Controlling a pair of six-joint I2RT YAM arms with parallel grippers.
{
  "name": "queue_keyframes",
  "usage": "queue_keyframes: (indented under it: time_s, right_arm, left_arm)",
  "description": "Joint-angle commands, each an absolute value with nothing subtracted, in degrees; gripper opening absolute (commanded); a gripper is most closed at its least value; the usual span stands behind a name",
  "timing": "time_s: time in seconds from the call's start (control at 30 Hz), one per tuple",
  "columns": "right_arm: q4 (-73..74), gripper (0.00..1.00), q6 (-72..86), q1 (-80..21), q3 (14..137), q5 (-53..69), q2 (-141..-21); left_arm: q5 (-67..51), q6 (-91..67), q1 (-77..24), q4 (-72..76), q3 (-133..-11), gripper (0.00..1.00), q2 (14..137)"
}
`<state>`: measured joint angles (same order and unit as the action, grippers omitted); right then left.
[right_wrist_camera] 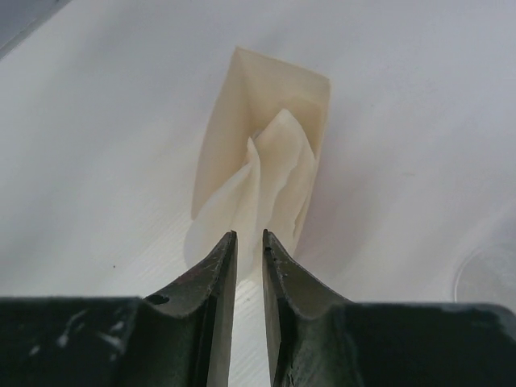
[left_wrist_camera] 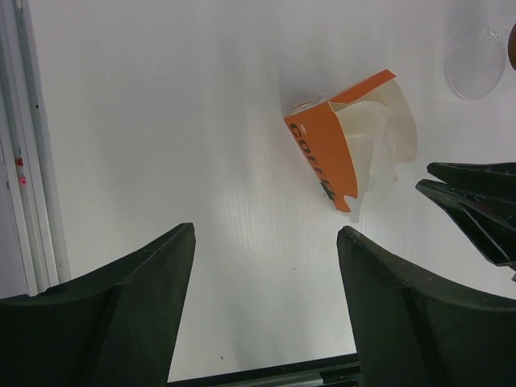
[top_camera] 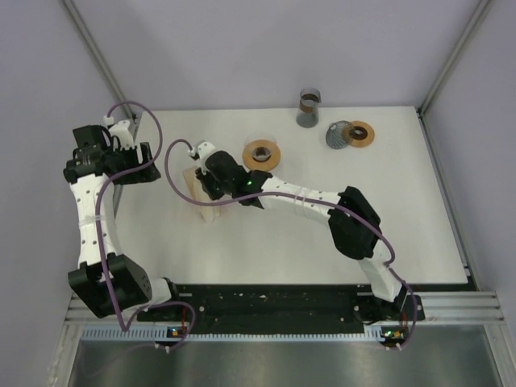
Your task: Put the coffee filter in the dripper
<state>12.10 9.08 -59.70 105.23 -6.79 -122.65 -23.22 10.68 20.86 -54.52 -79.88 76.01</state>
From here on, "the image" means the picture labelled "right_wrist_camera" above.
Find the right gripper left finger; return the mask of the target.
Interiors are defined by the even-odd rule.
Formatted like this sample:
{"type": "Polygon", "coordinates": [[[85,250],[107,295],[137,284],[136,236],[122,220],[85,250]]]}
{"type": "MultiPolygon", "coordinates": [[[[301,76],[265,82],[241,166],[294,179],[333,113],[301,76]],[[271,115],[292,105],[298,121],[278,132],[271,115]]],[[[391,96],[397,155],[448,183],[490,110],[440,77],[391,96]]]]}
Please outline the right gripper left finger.
{"type": "Polygon", "coordinates": [[[4,297],[4,386],[225,386],[237,235],[145,297],[4,297]]]}

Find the cream filter holder box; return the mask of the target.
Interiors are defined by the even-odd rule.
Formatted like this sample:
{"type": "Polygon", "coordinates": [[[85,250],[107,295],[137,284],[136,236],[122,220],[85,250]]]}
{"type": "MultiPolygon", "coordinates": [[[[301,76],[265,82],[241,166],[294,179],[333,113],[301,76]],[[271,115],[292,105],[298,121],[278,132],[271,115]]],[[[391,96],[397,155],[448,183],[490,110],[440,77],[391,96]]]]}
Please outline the cream filter holder box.
{"type": "Polygon", "coordinates": [[[193,189],[192,220],[208,197],[241,167],[247,140],[286,109],[302,125],[316,159],[313,186],[302,212],[304,223],[327,127],[330,96],[327,77],[237,48],[206,127],[193,189]]]}

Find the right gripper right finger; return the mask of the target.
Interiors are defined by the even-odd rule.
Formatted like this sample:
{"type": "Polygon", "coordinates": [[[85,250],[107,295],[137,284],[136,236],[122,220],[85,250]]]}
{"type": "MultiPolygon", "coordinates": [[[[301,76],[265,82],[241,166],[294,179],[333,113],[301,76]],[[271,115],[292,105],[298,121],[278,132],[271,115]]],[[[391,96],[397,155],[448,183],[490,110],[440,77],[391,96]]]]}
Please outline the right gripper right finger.
{"type": "Polygon", "coordinates": [[[512,386],[515,317],[502,306],[352,302],[263,233],[274,386],[512,386]]]}

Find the clear glass cup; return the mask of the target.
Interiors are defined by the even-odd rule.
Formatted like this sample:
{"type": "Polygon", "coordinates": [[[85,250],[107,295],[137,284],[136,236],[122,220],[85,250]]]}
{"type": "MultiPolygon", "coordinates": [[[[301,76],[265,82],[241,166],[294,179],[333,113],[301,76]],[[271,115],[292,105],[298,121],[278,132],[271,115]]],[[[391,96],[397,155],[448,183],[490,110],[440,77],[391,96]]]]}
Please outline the clear glass cup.
{"type": "Polygon", "coordinates": [[[456,302],[489,302],[515,310],[515,243],[478,248],[460,266],[456,302]]]}

